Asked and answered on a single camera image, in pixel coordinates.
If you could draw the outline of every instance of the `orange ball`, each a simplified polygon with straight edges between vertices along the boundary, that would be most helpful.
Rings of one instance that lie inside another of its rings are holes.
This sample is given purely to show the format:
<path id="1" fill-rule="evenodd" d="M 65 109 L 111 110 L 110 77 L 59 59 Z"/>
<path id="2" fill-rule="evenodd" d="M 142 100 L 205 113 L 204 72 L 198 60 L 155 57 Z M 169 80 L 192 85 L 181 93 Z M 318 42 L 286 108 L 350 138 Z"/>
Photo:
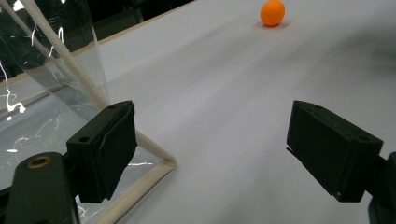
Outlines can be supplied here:
<path id="1" fill-rule="evenodd" d="M 270 0 L 262 6 L 260 16 L 264 25 L 278 26 L 285 16 L 285 6 L 279 0 Z"/>

